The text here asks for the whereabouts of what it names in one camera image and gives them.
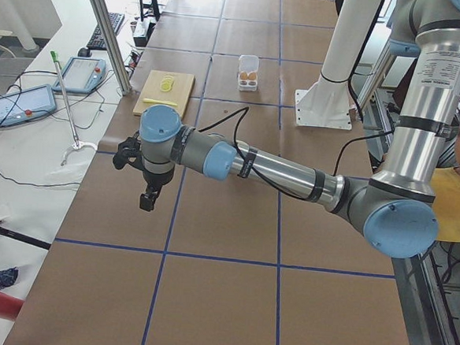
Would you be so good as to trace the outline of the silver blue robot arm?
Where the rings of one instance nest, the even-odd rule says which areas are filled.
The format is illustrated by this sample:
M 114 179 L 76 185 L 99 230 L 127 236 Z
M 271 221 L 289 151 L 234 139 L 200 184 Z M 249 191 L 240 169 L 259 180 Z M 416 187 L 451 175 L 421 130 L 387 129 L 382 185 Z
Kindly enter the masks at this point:
M 215 180 L 257 178 L 292 198 L 321 204 L 391 258 L 409 258 L 441 239 L 447 219 L 431 187 L 460 100 L 460 0 L 397 0 L 390 49 L 417 59 L 382 169 L 368 180 L 330 176 L 236 139 L 183 124 L 170 106 L 143 111 L 120 143 L 116 169 L 143 173 L 139 199 L 150 211 L 177 165 Z

